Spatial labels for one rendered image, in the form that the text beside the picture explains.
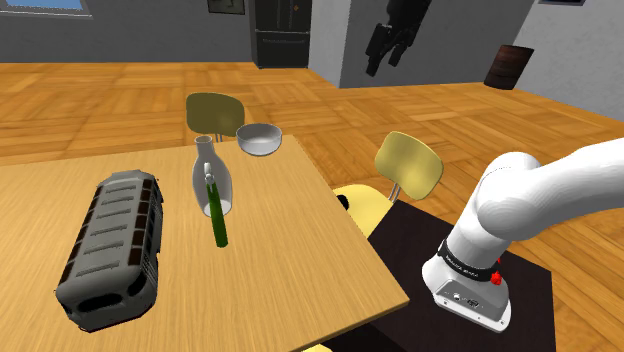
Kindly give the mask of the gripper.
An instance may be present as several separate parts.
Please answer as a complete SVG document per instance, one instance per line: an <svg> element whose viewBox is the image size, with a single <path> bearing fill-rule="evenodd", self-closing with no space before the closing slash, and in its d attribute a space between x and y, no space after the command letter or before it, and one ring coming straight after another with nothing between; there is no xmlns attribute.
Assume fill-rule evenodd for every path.
<svg viewBox="0 0 624 352"><path fill-rule="evenodd" d="M376 75L380 62L388 51L392 31L400 32L394 39L389 64L393 67L398 65L403 53L413 44L431 2L432 0L389 0L386 7L389 21L387 25L376 25L365 51L368 56L366 73L369 76Z"/></svg>

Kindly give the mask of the black refrigerator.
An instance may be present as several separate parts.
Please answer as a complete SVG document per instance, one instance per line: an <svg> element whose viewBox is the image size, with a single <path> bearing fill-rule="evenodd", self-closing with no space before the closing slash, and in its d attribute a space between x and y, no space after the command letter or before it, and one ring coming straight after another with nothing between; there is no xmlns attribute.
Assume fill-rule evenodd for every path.
<svg viewBox="0 0 624 352"><path fill-rule="evenodd" d="M248 0L252 60L263 68L307 68L312 0Z"/></svg>

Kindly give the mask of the yellow chair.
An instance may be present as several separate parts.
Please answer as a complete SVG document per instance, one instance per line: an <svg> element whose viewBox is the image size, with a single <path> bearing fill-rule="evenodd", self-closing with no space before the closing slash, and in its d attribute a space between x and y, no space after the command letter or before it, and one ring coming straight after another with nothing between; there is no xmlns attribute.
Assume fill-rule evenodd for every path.
<svg viewBox="0 0 624 352"><path fill-rule="evenodd" d="M400 192L414 200L426 198L440 181L444 165L425 143L399 131L390 132L378 150L374 165L393 182L388 196L364 184L350 184L333 192L365 237L369 237Z"/></svg>

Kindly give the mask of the brown barrel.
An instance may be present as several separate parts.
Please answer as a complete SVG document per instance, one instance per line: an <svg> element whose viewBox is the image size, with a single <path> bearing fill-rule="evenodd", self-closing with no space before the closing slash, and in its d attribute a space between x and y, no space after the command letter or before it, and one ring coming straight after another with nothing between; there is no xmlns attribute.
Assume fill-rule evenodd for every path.
<svg viewBox="0 0 624 352"><path fill-rule="evenodd" d="M501 45L484 84L496 89L512 90L533 53L532 48Z"/></svg>

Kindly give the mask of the grey bowl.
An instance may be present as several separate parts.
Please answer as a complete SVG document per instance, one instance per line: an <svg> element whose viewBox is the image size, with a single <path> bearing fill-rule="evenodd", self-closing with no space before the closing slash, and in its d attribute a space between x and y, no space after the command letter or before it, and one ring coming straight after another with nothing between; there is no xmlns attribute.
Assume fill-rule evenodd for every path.
<svg viewBox="0 0 624 352"><path fill-rule="evenodd" d="M236 131L239 147L253 156L266 156L275 152L282 143L282 130L268 123L252 123Z"/></svg>

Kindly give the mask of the olive green chair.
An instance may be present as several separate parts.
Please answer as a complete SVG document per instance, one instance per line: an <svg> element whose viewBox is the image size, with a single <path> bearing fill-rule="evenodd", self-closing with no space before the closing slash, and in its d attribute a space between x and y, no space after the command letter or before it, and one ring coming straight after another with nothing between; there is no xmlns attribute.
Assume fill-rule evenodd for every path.
<svg viewBox="0 0 624 352"><path fill-rule="evenodd" d="M244 120L243 104L229 95L195 92L186 99L186 121L193 132L235 137Z"/></svg>

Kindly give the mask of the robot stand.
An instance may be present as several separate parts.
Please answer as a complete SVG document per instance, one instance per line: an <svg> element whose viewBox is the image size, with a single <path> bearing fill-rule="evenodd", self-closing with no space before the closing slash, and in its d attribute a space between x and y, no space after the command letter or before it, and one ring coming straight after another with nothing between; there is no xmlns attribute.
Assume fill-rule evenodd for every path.
<svg viewBox="0 0 624 352"><path fill-rule="evenodd" d="M327 340L333 352L556 352L551 272L511 252L502 274L511 321L490 331L438 307L421 267L453 226L401 200L368 237L410 302L405 307Z"/></svg>

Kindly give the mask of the clear glass vase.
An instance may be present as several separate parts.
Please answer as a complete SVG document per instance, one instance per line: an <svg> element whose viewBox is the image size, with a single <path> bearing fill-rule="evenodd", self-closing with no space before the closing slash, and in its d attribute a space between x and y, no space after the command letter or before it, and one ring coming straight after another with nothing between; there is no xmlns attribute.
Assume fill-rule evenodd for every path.
<svg viewBox="0 0 624 352"><path fill-rule="evenodd" d="M223 160L216 154L211 136L203 135L196 137L195 145L197 158L193 166L192 184L197 202L203 213L210 217L204 168L205 163L208 162L211 165L211 172L216 181L223 214L227 215L232 209L232 179L229 170Z"/></svg>

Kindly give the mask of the wooden table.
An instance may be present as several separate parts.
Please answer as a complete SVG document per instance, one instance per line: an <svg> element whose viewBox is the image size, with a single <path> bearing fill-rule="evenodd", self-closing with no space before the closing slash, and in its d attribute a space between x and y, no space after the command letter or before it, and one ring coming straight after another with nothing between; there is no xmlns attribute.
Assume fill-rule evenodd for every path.
<svg viewBox="0 0 624 352"><path fill-rule="evenodd" d="M216 152L233 180L224 248L192 189L192 146L0 167L0 352L288 352L406 305L294 137L265 157ZM86 333L54 292L97 184L132 169L164 195L157 300Z"/></svg>

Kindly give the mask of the grey toy tram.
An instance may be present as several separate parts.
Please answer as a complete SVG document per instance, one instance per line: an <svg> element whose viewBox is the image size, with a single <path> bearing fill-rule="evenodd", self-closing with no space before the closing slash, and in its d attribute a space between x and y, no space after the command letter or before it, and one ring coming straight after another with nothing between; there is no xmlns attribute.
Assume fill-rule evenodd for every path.
<svg viewBox="0 0 624 352"><path fill-rule="evenodd" d="M162 203L157 179L141 170L98 184L55 290L81 330L135 319L155 304Z"/></svg>

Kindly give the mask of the window with blue sky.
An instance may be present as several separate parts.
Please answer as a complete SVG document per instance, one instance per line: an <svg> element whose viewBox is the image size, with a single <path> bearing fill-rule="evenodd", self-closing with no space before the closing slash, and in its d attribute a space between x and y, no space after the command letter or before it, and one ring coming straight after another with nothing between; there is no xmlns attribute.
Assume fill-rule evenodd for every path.
<svg viewBox="0 0 624 352"><path fill-rule="evenodd" d="M86 0L0 0L0 15L91 19Z"/></svg>

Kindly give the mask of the dark wall picture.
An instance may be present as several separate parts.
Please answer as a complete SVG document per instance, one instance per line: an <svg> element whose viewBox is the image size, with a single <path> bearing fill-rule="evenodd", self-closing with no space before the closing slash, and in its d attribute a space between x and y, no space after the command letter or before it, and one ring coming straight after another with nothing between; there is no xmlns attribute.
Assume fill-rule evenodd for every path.
<svg viewBox="0 0 624 352"><path fill-rule="evenodd" d="M212 14L245 14L244 0L207 0L207 5Z"/></svg>

